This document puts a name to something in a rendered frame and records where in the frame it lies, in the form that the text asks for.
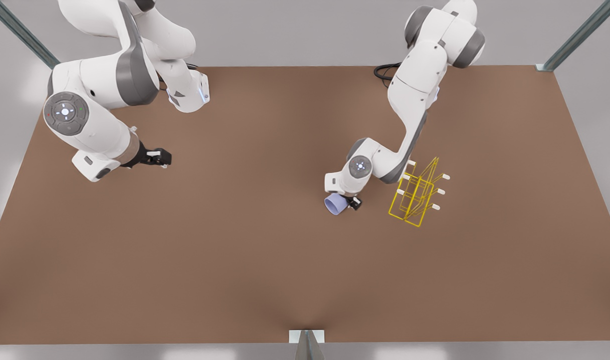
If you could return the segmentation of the lavender cup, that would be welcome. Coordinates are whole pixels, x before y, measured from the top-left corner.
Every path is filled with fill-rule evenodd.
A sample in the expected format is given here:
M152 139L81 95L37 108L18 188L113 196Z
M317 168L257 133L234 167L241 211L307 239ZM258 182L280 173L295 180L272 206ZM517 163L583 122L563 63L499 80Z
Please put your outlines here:
M333 215L339 215L343 210L345 210L348 206L348 200L344 196L338 193L331 193L324 200L325 207L327 210Z

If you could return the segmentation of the silver frame post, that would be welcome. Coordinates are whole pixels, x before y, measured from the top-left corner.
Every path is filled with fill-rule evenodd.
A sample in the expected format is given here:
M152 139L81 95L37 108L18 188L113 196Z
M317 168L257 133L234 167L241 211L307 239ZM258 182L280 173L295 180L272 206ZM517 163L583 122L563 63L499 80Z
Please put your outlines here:
M60 63L47 47L0 0L0 21L50 69Z
M556 70L609 17L610 0L604 0L545 63L535 64L535 69L538 72L553 72Z
M289 331L289 344L297 344L295 360L325 360L319 344L325 342L322 329L299 329Z

